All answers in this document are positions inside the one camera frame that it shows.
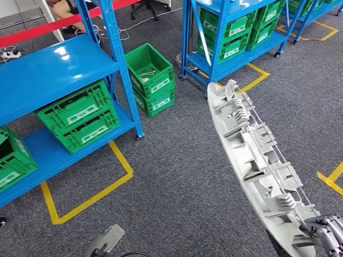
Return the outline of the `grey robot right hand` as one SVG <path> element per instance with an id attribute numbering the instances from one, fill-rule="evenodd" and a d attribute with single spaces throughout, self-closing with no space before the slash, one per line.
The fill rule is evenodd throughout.
<path id="1" fill-rule="evenodd" d="M 342 219 L 336 214 L 305 220 L 313 238 L 320 242 L 327 256 L 342 256 Z"/>

